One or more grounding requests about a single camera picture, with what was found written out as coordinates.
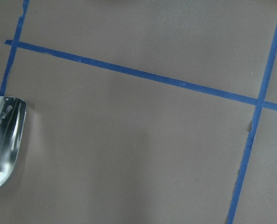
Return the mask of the stainless steel ice scoop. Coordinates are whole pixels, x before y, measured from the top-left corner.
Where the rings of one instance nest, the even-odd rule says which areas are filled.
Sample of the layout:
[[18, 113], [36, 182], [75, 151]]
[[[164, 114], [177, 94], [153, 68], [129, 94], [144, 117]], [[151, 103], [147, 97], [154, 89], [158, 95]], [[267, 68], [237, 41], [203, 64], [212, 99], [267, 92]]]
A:
[[0, 96], [0, 187], [10, 178], [18, 158], [26, 108], [20, 98]]

